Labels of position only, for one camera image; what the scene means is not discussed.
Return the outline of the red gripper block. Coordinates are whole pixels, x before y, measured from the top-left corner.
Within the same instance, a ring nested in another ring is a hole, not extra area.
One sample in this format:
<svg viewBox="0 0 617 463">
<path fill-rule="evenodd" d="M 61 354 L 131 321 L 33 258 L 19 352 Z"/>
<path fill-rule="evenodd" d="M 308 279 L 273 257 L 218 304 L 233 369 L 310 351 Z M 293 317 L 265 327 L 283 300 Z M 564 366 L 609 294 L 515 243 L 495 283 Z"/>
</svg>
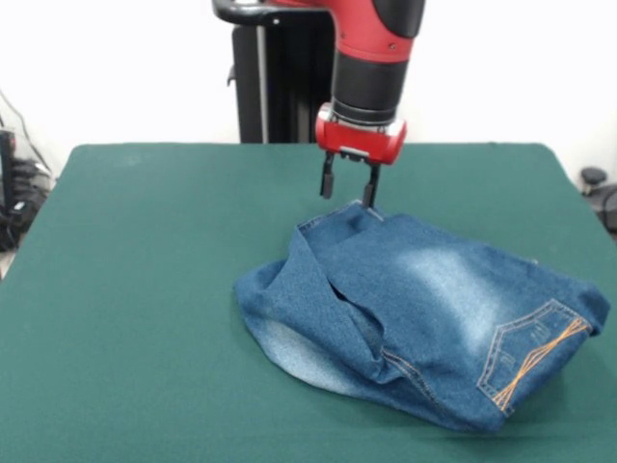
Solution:
<svg viewBox="0 0 617 463">
<path fill-rule="evenodd" d="M 319 108 L 315 123 L 317 145 L 324 151 L 319 195 L 329 199 L 334 189 L 335 154 L 359 156 L 370 164 L 370 176 L 364 187 L 362 206 L 373 208 L 377 195 L 381 165 L 392 165 L 402 150 L 407 136 L 407 123 L 396 119 L 385 126 L 361 126 L 344 121 L 332 109 L 330 102 Z"/>
</svg>

